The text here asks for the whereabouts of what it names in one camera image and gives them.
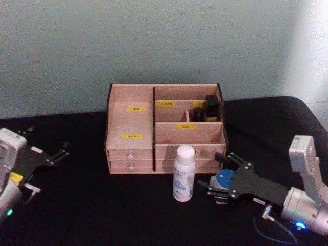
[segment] blue light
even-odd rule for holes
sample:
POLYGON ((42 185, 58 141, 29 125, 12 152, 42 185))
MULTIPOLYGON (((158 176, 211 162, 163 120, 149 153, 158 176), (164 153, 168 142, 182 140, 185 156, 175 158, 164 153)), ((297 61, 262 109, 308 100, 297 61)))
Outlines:
POLYGON ((297 222, 295 225, 296 225, 297 227, 301 227, 302 229, 305 229, 305 228, 306 228, 305 224, 302 223, 302 222, 297 222))

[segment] yellow tag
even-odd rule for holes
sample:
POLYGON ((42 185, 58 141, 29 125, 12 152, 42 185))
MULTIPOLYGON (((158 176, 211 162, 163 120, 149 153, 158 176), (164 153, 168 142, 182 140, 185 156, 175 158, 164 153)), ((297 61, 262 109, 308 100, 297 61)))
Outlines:
POLYGON ((146 107, 128 107, 127 111, 147 111, 146 107))
POLYGON ((10 177, 9 180, 13 183, 15 183, 16 185, 19 185, 19 183, 21 182, 21 180, 23 179, 23 176, 17 174, 17 173, 10 173, 10 177))
POLYGON ((157 101, 156 107, 175 107, 176 102, 175 101, 157 101))
POLYGON ((122 139, 143 139, 143 135, 134 135, 134 134, 129 134, 129 135, 122 135, 122 139))
POLYGON ((186 124, 186 125, 175 125, 175 128, 178 130, 196 130, 197 126, 186 124))
POLYGON ((194 108, 204 108, 205 106, 205 101, 195 101, 193 102, 194 108))

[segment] light blue wall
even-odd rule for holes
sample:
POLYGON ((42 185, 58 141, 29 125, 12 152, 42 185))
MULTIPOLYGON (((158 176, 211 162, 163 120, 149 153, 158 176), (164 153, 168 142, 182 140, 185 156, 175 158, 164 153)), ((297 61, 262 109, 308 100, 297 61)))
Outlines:
POLYGON ((311 37, 300 28, 326 21, 310 2, 2 0, 0 118, 104 110, 110 82, 219 81, 226 100, 328 101, 302 80, 328 49, 314 68, 298 60, 304 42, 326 37, 323 25, 311 37))

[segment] wooden desk organizer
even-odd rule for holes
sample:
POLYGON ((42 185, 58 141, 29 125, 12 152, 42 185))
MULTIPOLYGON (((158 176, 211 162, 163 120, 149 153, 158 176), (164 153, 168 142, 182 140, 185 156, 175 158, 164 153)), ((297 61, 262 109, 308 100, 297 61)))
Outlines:
POLYGON ((106 156, 110 174, 173 173, 176 150, 194 147, 196 173, 216 173, 215 152, 226 154, 219 84, 111 84, 107 101, 106 156), (205 96, 219 100, 218 122, 190 122, 205 96))

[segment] black table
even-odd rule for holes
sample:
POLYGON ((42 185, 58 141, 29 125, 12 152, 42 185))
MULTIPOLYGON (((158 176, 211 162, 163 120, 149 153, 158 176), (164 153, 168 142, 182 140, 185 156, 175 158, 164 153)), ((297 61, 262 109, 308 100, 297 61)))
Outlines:
MULTIPOLYGON (((227 101, 229 151, 251 161, 255 172, 287 187, 303 189, 292 172, 288 148, 296 134, 312 135, 328 183, 328 134, 309 108, 292 97, 227 101)), ((263 207, 249 201, 218 206, 195 184, 194 196, 179 203, 172 175, 112 175, 104 155, 105 112, 0 120, 0 127, 35 125, 29 144, 54 154, 70 142, 70 157, 30 181, 42 189, 18 204, 0 226, 0 245, 278 245, 260 237, 252 219, 263 207)), ((210 175, 196 175, 209 181, 210 175)), ((296 231, 299 245, 326 245, 322 236, 296 231)), ((289 240, 270 222, 259 227, 289 240)))

